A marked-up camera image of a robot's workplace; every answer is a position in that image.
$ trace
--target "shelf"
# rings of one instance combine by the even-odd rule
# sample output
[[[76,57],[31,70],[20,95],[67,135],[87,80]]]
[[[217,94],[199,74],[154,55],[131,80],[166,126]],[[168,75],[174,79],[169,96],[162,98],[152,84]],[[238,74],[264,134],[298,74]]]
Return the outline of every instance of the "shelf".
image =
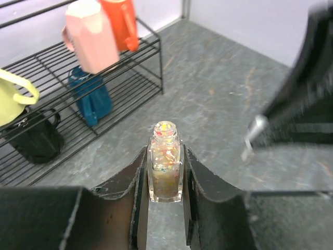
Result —
[[[149,29],[139,19],[138,22]],[[45,110],[54,108],[59,112],[61,123],[57,130],[65,139],[65,147],[61,155],[52,162],[34,165],[9,145],[11,139],[4,140],[3,135],[0,135],[0,185],[35,184],[147,101],[162,93],[160,46],[159,37],[153,33],[148,39],[140,39],[138,51],[123,52],[118,63],[99,73],[112,99],[113,109],[94,127],[86,124],[77,109],[75,101],[84,95],[79,98],[74,96],[73,89],[69,87],[68,75],[78,63],[75,54],[68,51],[63,43],[5,67],[5,70],[29,79],[40,91],[40,100],[31,106],[33,112],[41,111],[45,119],[52,118]],[[156,59],[157,63],[147,64],[149,59]],[[0,128],[0,131],[13,123],[15,121]]]

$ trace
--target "white wall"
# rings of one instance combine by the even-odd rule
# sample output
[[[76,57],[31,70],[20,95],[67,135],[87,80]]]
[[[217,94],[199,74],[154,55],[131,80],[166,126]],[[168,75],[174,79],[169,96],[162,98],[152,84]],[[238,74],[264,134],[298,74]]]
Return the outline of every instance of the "white wall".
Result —
[[[0,4],[9,0],[0,0]],[[182,13],[182,0],[133,0],[136,14],[154,30],[176,20]],[[61,0],[28,0],[0,9],[0,23],[21,17]],[[61,41],[66,6],[19,24],[0,29],[0,67],[11,64]],[[149,32],[138,26],[140,36]]]
[[[291,66],[318,3],[327,0],[191,0],[190,20]]]

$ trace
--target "black mug handle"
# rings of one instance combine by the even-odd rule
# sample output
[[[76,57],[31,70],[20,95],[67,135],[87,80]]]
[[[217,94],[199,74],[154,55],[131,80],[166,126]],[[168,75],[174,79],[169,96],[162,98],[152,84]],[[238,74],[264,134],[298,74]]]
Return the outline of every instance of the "black mug handle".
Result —
[[[54,121],[52,123],[52,126],[56,128],[59,125],[59,123],[61,122],[60,114],[54,108],[50,108],[48,111],[51,111],[54,115]]]

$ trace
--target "mug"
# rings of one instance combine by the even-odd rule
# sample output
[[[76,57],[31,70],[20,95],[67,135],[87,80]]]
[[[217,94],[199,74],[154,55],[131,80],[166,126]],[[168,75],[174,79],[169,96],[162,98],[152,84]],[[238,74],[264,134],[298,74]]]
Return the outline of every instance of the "mug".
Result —
[[[68,81],[77,97],[100,86],[98,89],[76,101],[79,111],[89,126],[97,125],[98,119],[111,112],[112,100],[106,86],[103,85],[101,76],[88,74],[80,66],[77,66],[69,72]]]
[[[14,84],[26,88],[32,97],[21,95]],[[0,126],[14,121],[26,105],[36,104],[39,95],[29,80],[0,69]]]
[[[112,25],[119,51],[136,51],[139,47],[132,0],[100,0]]]
[[[26,129],[28,125],[34,125],[26,132],[23,132],[21,135],[9,141],[9,144],[16,151],[27,161],[34,164],[47,163],[55,159],[60,155],[65,143],[63,137],[56,129],[61,121],[60,114],[53,108],[48,111],[54,114],[53,123],[49,120],[44,120],[36,124],[45,118],[43,113],[46,111],[30,113],[30,109],[26,108],[20,116],[28,113],[30,113],[30,115],[23,119],[18,118],[16,123],[2,131],[4,138],[9,140],[14,135]]]
[[[62,38],[85,72],[97,74],[119,61],[111,24],[95,0],[78,0],[68,6]]]

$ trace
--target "transparent bottle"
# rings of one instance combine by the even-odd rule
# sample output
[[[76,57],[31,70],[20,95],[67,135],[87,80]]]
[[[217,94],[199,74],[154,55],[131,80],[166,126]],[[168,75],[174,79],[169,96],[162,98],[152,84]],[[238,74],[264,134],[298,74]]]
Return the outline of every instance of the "transparent bottle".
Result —
[[[150,136],[147,157],[152,202],[180,202],[183,193],[184,149],[176,125],[160,121]]]

